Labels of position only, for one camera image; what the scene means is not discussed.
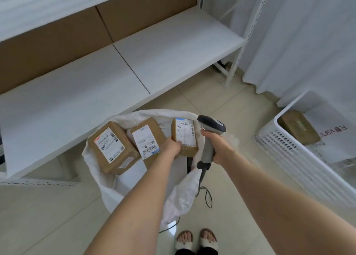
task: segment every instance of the person's right hand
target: person's right hand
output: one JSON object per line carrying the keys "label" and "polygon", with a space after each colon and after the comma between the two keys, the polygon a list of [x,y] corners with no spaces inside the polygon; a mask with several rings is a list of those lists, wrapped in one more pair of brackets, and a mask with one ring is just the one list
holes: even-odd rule
{"label": "person's right hand", "polygon": [[214,146],[216,153],[212,161],[219,165],[226,163],[228,158],[235,152],[235,149],[228,143],[227,140],[216,133],[205,129],[201,129],[200,132],[204,137],[209,138]]}

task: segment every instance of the tile grout line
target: tile grout line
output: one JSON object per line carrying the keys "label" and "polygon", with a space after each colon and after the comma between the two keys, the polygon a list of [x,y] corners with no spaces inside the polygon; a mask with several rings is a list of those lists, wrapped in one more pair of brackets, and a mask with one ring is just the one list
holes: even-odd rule
{"label": "tile grout line", "polygon": [[53,229],[52,231],[50,231],[47,235],[45,235],[44,237],[42,237],[40,240],[38,240],[36,243],[34,243],[32,246],[30,246],[28,249],[26,249],[23,253],[21,253],[21,255],[24,255],[26,252],[28,252],[31,248],[33,248],[35,245],[37,245],[39,242],[41,242],[43,239],[45,239],[48,235],[50,235],[52,232],[54,232],[55,230],[57,230],[59,227],[63,226],[65,223],[67,223],[68,221],[70,221],[73,217],[75,217],[77,214],[79,214],[80,212],[82,212],[85,208],[87,208],[89,205],[91,205],[92,203],[94,203],[97,199],[99,199],[101,197],[98,196],[97,198],[95,198],[93,201],[91,201],[90,203],[88,203],[85,207],[83,207],[82,209],[80,209],[77,213],[75,213],[73,216],[71,216],[69,219],[67,219],[65,222],[63,222],[62,224],[60,224],[58,227],[56,227],[55,229]]}
{"label": "tile grout line", "polygon": [[216,110],[214,110],[213,112],[211,112],[209,114],[209,116],[211,116],[214,112],[216,112],[218,109],[220,109],[222,106],[224,106],[226,103],[228,103],[230,100],[232,100],[234,97],[236,97],[237,95],[241,94],[243,91],[245,91],[247,88],[249,87],[249,85],[247,85],[247,87],[245,87],[243,90],[241,90],[240,92],[236,93],[233,97],[231,97],[228,101],[224,102],[224,104],[222,104],[219,108],[217,108]]}
{"label": "tile grout line", "polygon": [[241,253],[241,255],[245,255],[247,251],[257,243],[257,241],[261,238],[261,234],[257,235],[256,238],[252,241],[252,243]]}
{"label": "tile grout line", "polygon": [[189,102],[199,113],[201,113],[201,111],[199,111],[198,108],[195,107],[194,104],[190,102],[190,100],[182,93],[182,91],[179,90],[178,87],[175,86],[175,88],[178,90],[178,92],[181,93],[181,95],[182,95],[186,100],[188,100],[188,102]]}

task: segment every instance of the sandal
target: sandal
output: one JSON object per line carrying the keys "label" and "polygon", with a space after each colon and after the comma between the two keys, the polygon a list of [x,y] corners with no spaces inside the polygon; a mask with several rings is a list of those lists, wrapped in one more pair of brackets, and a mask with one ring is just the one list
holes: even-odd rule
{"label": "sandal", "polygon": [[[183,242],[178,241],[178,238],[183,235],[184,233],[190,233],[190,235],[192,236],[192,241],[191,242],[186,242],[185,244],[183,244]],[[176,238],[176,249],[189,249],[192,250],[193,247],[193,234],[191,231],[185,230],[180,232],[180,234],[177,236]]]}
{"label": "sandal", "polygon": [[[209,242],[209,240],[207,238],[204,238],[205,231],[211,233],[212,236],[214,237],[215,241]],[[210,229],[204,228],[200,231],[200,246],[203,248],[212,248],[217,251],[217,239],[216,239],[216,236],[214,235],[214,233]]]}

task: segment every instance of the plastic crate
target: plastic crate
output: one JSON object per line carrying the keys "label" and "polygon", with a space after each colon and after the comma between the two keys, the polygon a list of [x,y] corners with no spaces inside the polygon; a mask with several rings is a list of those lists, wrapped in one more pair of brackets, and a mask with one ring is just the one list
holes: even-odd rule
{"label": "plastic crate", "polygon": [[348,175],[347,171],[338,174],[322,161],[318,153],[311,152],[313,147],[308,147],[309,150],[277,123],[277,119],[288,110],[307,113],[325,103],[328,101],[313,91],[302,93],[261,128],[254,136],[254,141],[312,197],[355,207],[356,189],[349,181],[355,178]]}

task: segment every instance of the cardboard box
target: cardboard box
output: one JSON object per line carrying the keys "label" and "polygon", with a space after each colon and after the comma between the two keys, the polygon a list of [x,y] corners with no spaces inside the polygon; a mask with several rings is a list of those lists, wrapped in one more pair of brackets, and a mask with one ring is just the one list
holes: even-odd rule
{"label": "cardboard box", "polygon": [[88,143],[105,173],[123,174],[141,158],[125,131],[113,121],[90,136]]}
{"label": "cardboard box", "polygon": [[199,150],[194,130],[194,121],[184,118],[174,118],[172,121],[172,140],[182,142],[180,155],[194,157]]}
{"label": "cardboard box", "polygon": [[320,141],[318,133],[299,111],[288,111],[278,118],[277,122],[302,145],[310,145]]}
{"label": "cardboard box", "polygon": [[149,169],[158,157],[159,148],[166,137],[154,118],[148,118],[130,130],[145,166]]}

